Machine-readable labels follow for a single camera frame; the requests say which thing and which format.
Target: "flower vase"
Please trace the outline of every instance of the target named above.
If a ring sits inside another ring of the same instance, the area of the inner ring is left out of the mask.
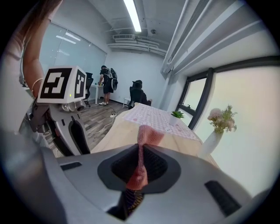
[[[179,118],[174,117],[173,115],[170,115],[170,119],[169,119],[169,124],[170,125],[175,126],[178,121],[179,121]]]
[[[201,159],[207,160],[208,156],[215,150],[219,144],[223,133],[216,133],[213,131],[203,143],[197,156]]]

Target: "wooden floor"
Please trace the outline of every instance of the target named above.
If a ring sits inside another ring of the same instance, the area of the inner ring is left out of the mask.
[[[122,111],[126,111],[128,108],[123,108],[122,104],[112,101],[109,102],[108,106],[101,106],[99,104],[95,105],[95,101],[93,100],[90,101],[90,105],[91,107],[86,107],[86,109],[80,113],[80,116],[87,131],[89,149],[92,150],[108,133],[112,127],[112,124],[106,126],[100,133],[91,134],[89,132],[99,132],[105,125],[110,124],[113,119],[110,118],[110,115],[111,112],[114,112],[114,110],[116,113],[121,113]],[[62,157],[63,155],[59,152],[59,150],[57,151],[57,148],[52,141],[52,136],[49,134],[46,135],[45,138],[49,143],[50,149],[52,149],[54,152],[55,157]]]

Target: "office chair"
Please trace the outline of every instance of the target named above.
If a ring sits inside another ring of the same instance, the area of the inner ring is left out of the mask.
[[[134,107],[134,103],[140,103],[142,100],[143,90],[139,88],[135,88],[131,86],[129,88],[130,91],[130,103],[128,104],[128,109],[132,109]]]
[[[89,101],[87,100],[90,96],[90,87],[91,87],[91,84],[93,82],[93,78],[91,77],[92,76],[92,73],[89,73],[89,72],[86,72],[87,74],[87,80],[86,80],[86,98],[84,99],[84,102],[86,104],[86,106],[88,107],[91,107],[91,105],[89,104]]]

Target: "fluorescent light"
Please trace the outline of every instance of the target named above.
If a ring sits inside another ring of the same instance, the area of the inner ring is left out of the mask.
[[[66,53],[66,52],[64,52],[64,51],[62,51],[62,50],[58,50],[58,52],[60,52],[60,53],[62,53],[62,54],[65,54],[65,55],[67,55],[67,56],[70,55],[70,54],[68,54],[68,53]]]
[[[72,34],[70,34],[70,33],[66,33],[66,35],[67,35],[67,36],[70,36],[70,37],[72,37],[72,38],[74,38],[74,39],[76,39],[76,40],[78,40],[78,41],[80,41],[80,39],[79,39],[79,38],[77,38],[77,37],[73,36],[73,35],[72,35]]]
[[[123,1],[126,5],[130,18],[132,20],[135,32],[141,32],[141,27],[137,16],[136,8],[134,5],[134,1],[133,0],[123,0]]]
[[[70,42],[70,43],[72,43],[72,44],[76,44],[76,42],[71,41],[71,40],[69,40],[69,39],[67,39],[67,38],[65,38],[65,37],[61,37],[61,36],[56,36],[56,37],[59,38],[59,39],[62,39],[62,40],[66,40],[66,41],[68,41],[68,42]]]

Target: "black shorts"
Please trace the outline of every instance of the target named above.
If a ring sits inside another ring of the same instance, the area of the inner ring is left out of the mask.
[[[103,93],[107,94],[107,93],[113,93],[113,92],[114,91],[112,89],[111,82],[107,82],[103,87]]]

